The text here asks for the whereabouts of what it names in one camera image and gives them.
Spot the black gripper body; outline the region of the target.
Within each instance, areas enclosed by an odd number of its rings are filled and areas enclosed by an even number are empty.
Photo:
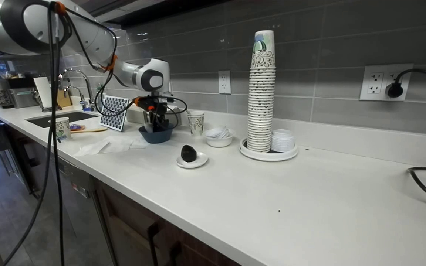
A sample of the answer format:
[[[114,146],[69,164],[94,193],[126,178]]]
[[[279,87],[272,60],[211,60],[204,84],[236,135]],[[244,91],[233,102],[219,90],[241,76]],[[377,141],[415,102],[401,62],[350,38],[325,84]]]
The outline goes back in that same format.
[[[145,110],[151,124],[167,124],[167,103],[160,96],[148,96],[145,99]]]

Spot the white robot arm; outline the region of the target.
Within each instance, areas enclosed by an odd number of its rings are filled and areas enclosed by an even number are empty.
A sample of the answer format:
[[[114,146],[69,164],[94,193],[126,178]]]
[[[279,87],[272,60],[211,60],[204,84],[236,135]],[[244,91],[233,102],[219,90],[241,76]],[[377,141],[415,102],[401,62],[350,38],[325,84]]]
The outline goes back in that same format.
[[[47,53],[56,45],[81,53],[89,65],[126,87],[149,91],[133,104],[143,107],[152,125],[167,125],[167,103],[160,91],[168,87],[170,66],[151,57],[142,65],[117,57],[117,34],[72,0],[0,0],[0,51],[16,56]]]

